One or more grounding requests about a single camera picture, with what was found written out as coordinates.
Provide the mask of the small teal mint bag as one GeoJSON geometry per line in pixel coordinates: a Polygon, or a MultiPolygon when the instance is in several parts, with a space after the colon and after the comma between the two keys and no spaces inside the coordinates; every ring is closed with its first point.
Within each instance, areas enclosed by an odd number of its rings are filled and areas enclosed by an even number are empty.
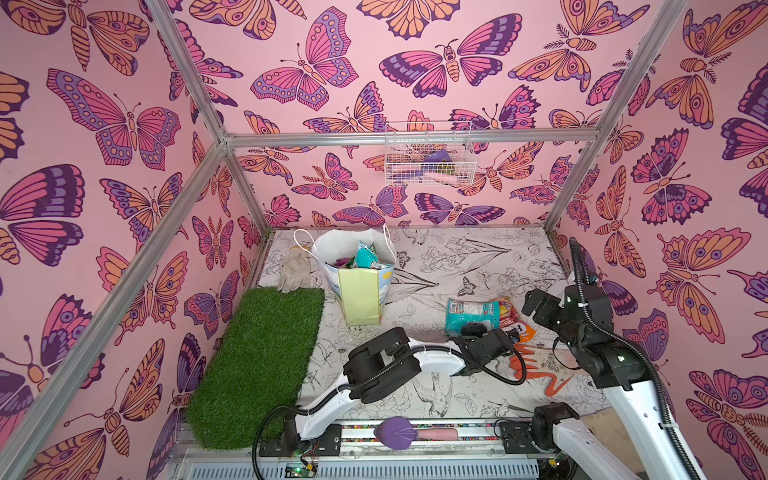
{"type": "Polygon", "coordinates": [[[476,302],[450,298],[446,306],[444,332],[449,337],[462,335],[470,324],[482,324],[487,330],[499,328],[501,312],[498,301],[476,302]]]}

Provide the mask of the orange Fox's fruits bag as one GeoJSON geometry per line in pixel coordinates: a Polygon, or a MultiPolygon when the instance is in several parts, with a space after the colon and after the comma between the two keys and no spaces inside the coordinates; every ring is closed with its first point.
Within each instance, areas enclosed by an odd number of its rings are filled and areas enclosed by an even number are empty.
{"type": "Polygon", "coordinates": [[[499,303],[500,328],[507,332],[516,332],[521,342],[529,342],[535,337],[535,330],[528,325],[507,297],[497,299],[499,303]]]}

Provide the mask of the teal mint candy bag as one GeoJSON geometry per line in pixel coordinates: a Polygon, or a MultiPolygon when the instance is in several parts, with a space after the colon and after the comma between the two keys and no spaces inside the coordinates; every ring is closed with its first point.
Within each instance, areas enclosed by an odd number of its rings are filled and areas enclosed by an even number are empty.
{"type": "Polygon", "coordinates": [[[379,260],[375,246],[366,244],[363,241],[358,242],[357,252],[353,263],[355,268],[382,270],[384,264],[379,260]]]}

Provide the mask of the white paper bag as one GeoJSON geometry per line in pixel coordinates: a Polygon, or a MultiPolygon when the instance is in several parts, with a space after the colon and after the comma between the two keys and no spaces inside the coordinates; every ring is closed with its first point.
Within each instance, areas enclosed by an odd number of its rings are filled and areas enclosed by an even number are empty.
{"type": "Polygon", "coordinates": [[[293,233],[297,247],[315,260],[330,289],[339,298],[343,317],[349,326],[371,326],[381,323],[384,304],[399,266],[390,229],[384,225],[368,230],[329,230],[313,236],[305,229],[293,233]],[[337,269],[340,258],[354,257],[358,242],[375,246],[382,270],[355,268],[337,269]]]}

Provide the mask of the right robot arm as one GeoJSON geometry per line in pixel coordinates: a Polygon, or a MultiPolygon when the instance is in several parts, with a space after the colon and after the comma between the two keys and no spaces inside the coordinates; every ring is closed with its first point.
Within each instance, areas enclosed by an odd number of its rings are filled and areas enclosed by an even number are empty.
{"type": "MultiPolygon", "coordinates": [[[[665,388],[646,352],[614,331],[609,296],[570,239],[574,281],[561,297],[529,291],[523,315],[556,335],[601,390],[624,425],[646,475],[651,479],[702,479],[704,473],[675,422],[665,388]]],[[[535,409],[534,445],[559,451],[591,479],[633,479],[635,473],[600,442],[565,403],[535,409]]]]}

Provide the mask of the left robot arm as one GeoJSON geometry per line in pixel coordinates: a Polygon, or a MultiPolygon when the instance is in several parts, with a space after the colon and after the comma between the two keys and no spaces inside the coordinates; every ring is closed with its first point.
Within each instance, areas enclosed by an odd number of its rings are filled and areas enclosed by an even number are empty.
{"type": "Polygon", "coordinates": [[[267,426],[277,419],[283,420],[282,444],[292,454],[319,439],[352,408],[385,399],[421,373],[469,377],[482,372],[508,386],[521,386],[528,368],[518,342],[517,332],[500,328],[443,343],[416,340],[401,327],[378,335],[349,353],[341,374],[317,398],[302,406],[277,406],[265,416],[251,449],[255,477],[264,477],[259,447],[267,426]]]}

